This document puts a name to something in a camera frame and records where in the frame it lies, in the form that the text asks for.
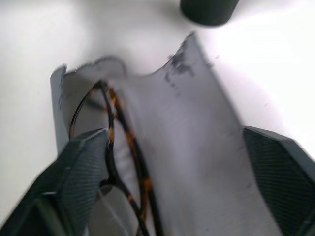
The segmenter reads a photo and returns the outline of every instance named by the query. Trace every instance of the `black cylindrical object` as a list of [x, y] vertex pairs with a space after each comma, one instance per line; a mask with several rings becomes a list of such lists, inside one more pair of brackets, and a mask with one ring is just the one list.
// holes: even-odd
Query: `black cylindrical object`
[[199, 24], [217, 26], [226, 23], [239, 0], [181, 0], [183, 14]]

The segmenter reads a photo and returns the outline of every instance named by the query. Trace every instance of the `tortoiseshell eyeglass frame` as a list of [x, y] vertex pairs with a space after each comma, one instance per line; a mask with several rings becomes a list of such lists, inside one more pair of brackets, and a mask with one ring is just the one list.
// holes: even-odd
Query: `tortoiseshell eyeglass frame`
[[[100, 187], [104, 187], [107, 185], [115, 186], [118, 189], [120, 189], [123, 194], [127, 197], [136, 217], [139, 222], [139, 227], [137, 229], [137, 236], [141, 235], [141, 232], [143, 236], [149, 236], [148, 229], [145, 224], [146, 215], [147, 215], [147, 208], [148, 208], [148, 200], [150, 202], [151, 206], [151, 212], [153, 216], [154, 221], [154, 227], [155, 232], [157, 236], [164, 236], [163, 229], [162, 229], [162, 223], [159, 215], [158, 205], [156, 202], [156, 197], [152, 188], [152, 183], [150, 180], [149, 172], [146, 167], [142, 151], [140, 149], [140, 146], [131, 131], [130, 127], [127, 124], [127, 121], [125, 119], [123, 108], [121, 103], [119, 102], [119, 99], [116, 96], [116, 93], [114, 89], [103, 80], [98, 81], [94, 84], [94, 86], [87, 92], [87, 94], [83, 97], [83, 99], [80, 101], [78, 107], [75, 110], [75, 113], [72, 117], [72, 121], [69, 127], [69, 138], [72, 138], [74, 126], [76, 123], [76, 120], [78, 118], [78, 115], [84, 105], [84, 103], [87, 101], [89, 97], [91, 97], [94, 93], [100, 91], [106, 104], [105, 111], [108, 113], [108, 140], [106, 145], [106, 155], [105, 155], [105, 163], [108, 170], [109, 177], [106, 180], [103, 180], [100, 183]], [[114, 105], [116, 109], [116, 114], [113, 114], [108, 96], [110, 97], [110, 100], [112, 104]], [[120, 124], [122, 125], [125, 136], [127, 139], [127, 143], [130, 148], [131, 156], [135, 165], [136, 173], [137, 173], [137, 179], [139, 183], [139, 190], [140, 190], [140, 208], [136, 204], [132, 194], [126, 187], [126, 185], [121, 180], [117, 167], [115, 164], [114, 159], [114, 153], [113, 153], [113, 146], [114, 146], [114, 137], [115, 137], [115, 131], [114, 131], [114, 119], [117, 119]]]

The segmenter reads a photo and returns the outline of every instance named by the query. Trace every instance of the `dark stain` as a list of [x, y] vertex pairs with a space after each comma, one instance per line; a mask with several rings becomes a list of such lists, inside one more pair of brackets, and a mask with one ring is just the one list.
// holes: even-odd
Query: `dark stain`
[[209, 68], [212, 68], [212, 67], [214, 67], [215, 65], [210, 62], [210, 63], [207, 64], [207, 66], [208, 66]]
[[185, 72], [188, 72], [192, 77], [195, 76], [194, 71], [192, 70], [191, 66], [186, 64], [186, 45], [185, 43], [181, 46], [181, 48], [178, 50], [178, 52], [172, 57], [172, 66], [173, 69], [178, 74], [183, 74]]
[[168, 73], [166, 73], [166, 75], [165, 75], [165, 80], [166, 80], [168, 83], [170, 83], [170, 82], [171, 82], [171, 79], [169, 78]]

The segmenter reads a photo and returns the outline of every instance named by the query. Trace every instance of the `white table surface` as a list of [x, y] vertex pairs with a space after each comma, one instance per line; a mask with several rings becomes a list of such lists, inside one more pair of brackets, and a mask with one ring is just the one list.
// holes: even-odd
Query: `white table surface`
[[195, 30], [242, 124], [294, 138], [315, 158], [315, 5], [240, 0], [222, 27], [182, 17], [178, 0], [0, 3], [0, 225], [57, 156], [49, 79], [118, 55], [129, 71], [160, 68]]

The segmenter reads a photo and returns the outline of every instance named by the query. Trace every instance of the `eyeglasses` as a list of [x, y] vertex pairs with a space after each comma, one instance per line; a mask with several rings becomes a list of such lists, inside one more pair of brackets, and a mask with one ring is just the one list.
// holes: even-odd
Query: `eyeglasses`
[[[149, 232], [145, 224], [147, 211], [148, 211], [148, 201], [149, 201], [156, 235], [163, 236], [164, 233], [162, 229], [162, 223], [161, 223], [161, 219], [159, 215], [158, 205], [156, 202], [156, 197], [154, 194], [154, 190], [152, 188], [152, 183], [150, 180], [148, 169], [146, 167], [146, 164], [143, 158], [142, 151], [140, 149], [140, 146], [132, 130], [128, 126], [128, 123], [123, 113], [122, 105], [119, 102], [114, 89], [110, 85], [108, 85], [107, 82], [102, 81], [102, 80], [98, 81], [96, 84], [94, 84], [94, 86], [87, 92], [87, 94], [80, 101], [72, 117], [72, 121], [69, 127], [69, 132], [68, 132], [69, 138], [71, 139], [71, 137], [73, 136], [74, 126], [84, 103], [87, 101], [89, 97], [91, 97], [93, 94], [97, 93], [98, 91], [101, 92], [104, 98], [104, 101], [106, 104], [106, 112], [108, 113], [108, 140], [107, 140], [107, 143], [105, 144], [106, 145], [105, 164], [106, 164], [109, 176], [106, 180], [103, 180], [100, 183], [100, 188], [106, 187], [106, 186], [115, 186], [125, 195], [139, 223], [136, 235], [140, 235], [140, 232], [142, 232], [143, 236], [149, 236]], [[112, 107], [108, 99], [108, 95], [112, 102], [112, 105], [114, 106], [116, 110], [115, 115], [112, 111]], [[138, 207], [137, 203], [134, 200], [134, 197], [132, 196], [132, 194], [130, 193], [130, 191], [128, 190], [124, 182], [122, 181], [121, 177], [119, 176], [117, 167], [115, 164], [114, 152], [113, 152], [114, 138], [115, 138], [115, 130], [114, 130], [115, 119], [118, 120], [119, 123], [123, 127], [126, 140], [130, 148], [131, 156], [135, 165], [137, 180], [138, 180], [139, 190], [140, 190], [140, 208]]]

